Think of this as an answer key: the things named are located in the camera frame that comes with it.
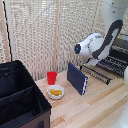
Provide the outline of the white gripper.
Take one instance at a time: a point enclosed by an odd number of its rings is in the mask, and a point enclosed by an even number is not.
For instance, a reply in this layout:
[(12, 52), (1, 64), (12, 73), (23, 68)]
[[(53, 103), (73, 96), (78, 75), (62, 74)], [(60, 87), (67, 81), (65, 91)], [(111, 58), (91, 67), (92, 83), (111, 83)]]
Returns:
[(94, 58), (90, 58), (89, 61), (87, 62), (87, 65), (96, 66), (96, 64), (98, 62), (99, 62), (99, 60), (94, 59)]

